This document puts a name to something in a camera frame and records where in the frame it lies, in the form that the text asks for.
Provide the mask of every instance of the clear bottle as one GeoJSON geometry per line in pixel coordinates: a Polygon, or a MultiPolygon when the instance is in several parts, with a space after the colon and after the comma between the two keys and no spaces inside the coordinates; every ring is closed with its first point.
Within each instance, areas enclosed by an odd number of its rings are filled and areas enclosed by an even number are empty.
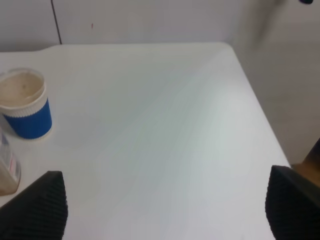
{"type": "Polygon", "coordinates": [[[19,186],[21,166],[0,128],[0,196],[14,194],[19,186]]]}

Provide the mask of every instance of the white table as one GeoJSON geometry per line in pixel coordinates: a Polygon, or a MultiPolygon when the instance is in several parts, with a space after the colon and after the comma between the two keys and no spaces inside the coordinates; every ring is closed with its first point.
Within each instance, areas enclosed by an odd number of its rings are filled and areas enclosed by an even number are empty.
{"type": "Polygon", "coordinates": [[[41,140],[8,136],[22,165],[18,193],[61,170],[65,240],[274,239],[269,174],[289,164],[231,47],[0,53],[1,71],[17,67],[43,73],[53,116],[41,140]]]}

